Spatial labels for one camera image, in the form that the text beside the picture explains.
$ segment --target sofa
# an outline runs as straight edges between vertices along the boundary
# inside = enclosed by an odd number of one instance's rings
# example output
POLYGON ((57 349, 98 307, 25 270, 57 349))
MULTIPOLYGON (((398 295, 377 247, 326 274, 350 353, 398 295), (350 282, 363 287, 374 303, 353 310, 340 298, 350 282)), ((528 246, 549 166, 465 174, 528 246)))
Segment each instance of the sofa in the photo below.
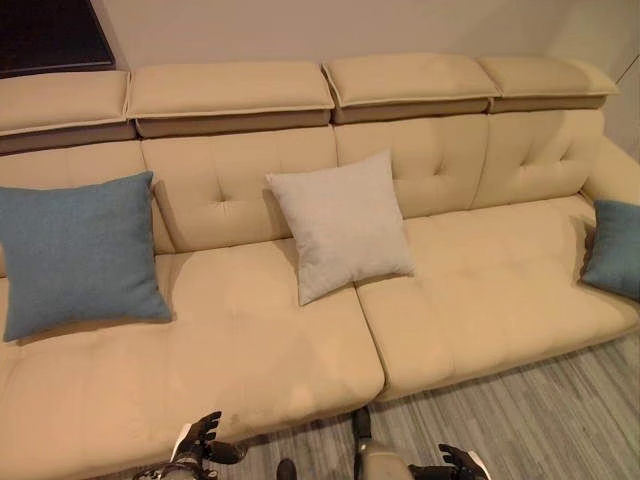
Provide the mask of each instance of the sofa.
MULTIPOLYGON (((153 171, 172 312, 2 343, 0 479, 107 474, 213 410, 238 441, 637 330, 640 304, 580 281, 593 201, 640 204, 640 164, 603 136, 615 93, 583 62, 426 53, 0 80, 0 186, 153 171), (415 273, 300 306, 265 175, 384 149, 415 273)), ((1 252, 0 276, 4 328, 1 252)))

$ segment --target wall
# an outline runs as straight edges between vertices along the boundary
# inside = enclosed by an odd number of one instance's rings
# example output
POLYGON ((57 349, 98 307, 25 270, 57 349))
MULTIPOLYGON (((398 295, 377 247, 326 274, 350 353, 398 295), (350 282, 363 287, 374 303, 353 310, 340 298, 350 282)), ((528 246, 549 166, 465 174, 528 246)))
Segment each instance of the wall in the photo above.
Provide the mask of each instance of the wall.
POLYGON ((640 0, 93 0, 120 68, 432 51, 594 63, 623 95, 607 133, 640 161, 640 0))

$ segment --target gray wood floor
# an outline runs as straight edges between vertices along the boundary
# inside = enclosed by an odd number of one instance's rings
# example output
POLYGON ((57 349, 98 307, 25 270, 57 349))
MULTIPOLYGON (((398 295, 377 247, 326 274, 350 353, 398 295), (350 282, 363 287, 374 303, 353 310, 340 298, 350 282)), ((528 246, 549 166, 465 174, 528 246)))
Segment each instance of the gray wood floor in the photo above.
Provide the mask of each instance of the gray wood floor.
MULTIPOLYGON (((371 407, 374 438, 407 461, 442 464, 437 444, 477 451, 493 480, 640 479, 640 335, 371 407)), ((275 478, 280 458, 301 480, 349 480, 346 416, 251 441, 224 479, 275 478)), ((128 480, 131 472, 102 477, 128 480)))

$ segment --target adjustable headrest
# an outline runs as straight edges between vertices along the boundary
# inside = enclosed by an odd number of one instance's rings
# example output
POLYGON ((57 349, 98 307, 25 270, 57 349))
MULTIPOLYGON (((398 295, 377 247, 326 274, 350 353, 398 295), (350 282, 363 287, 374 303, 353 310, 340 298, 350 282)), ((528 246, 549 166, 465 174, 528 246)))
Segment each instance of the adjustable headrest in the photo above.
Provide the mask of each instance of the adjustable headrest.
POLYGON ((479 113, 498 90, 462 55, 403 53, 323 65, 336 103, 335 123, 479 113))
POLYGON ((162 137, 326 125, 332 108, 312 62, 232 62, 135 70, 127 116, 162 137))
POLYGON ((129 73, 65 72, 0 80, 0 154, 135 138, 129 73))
POLYGON ((615 83, 593 65, 534 56, 480 57, 478 62, 500 90, 490 113, 600 108, 615 83))

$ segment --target gray-blue pillow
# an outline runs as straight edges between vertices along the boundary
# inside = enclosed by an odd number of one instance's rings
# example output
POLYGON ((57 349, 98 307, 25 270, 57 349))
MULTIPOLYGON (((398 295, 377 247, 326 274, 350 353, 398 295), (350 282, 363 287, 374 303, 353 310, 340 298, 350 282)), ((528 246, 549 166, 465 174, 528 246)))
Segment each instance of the gray-blue pillow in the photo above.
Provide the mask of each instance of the gray-blue pillow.
POLYGON ((640 302, 640 206, 597 200, 596 234, 582 280, 640 302))
POLYGON ((0 187, 5 341, 79 320, 171 318, 155 276, 152 176, 57 190, 0 187))

